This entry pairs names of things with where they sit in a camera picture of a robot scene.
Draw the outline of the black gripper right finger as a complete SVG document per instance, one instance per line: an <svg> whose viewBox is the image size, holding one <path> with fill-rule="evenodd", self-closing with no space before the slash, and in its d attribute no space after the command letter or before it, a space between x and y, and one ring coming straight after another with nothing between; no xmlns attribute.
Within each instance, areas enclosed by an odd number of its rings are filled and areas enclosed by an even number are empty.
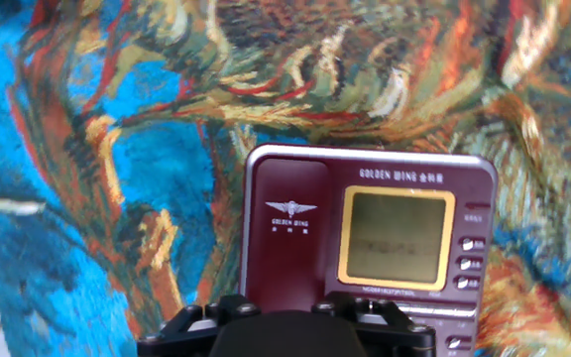
<svg viewBox="0 0 571 357"><path fill-rule="evenodd" d="M390 300L332 292L312 312L346 322L367 356L437 356L435 328L413 322Z"/></svg>

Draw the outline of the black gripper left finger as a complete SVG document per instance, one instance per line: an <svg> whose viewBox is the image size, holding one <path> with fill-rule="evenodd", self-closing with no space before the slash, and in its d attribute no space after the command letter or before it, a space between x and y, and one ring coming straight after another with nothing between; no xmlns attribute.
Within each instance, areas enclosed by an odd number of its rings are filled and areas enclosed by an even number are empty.
<svg viewBox="0 0 571 357"><path fill-rule="evenodd" d="M259 315L261 309L242 295L224 296L206 305L184 307L158 332L137 341L140 357L206 355L226 325Z"/></svg>

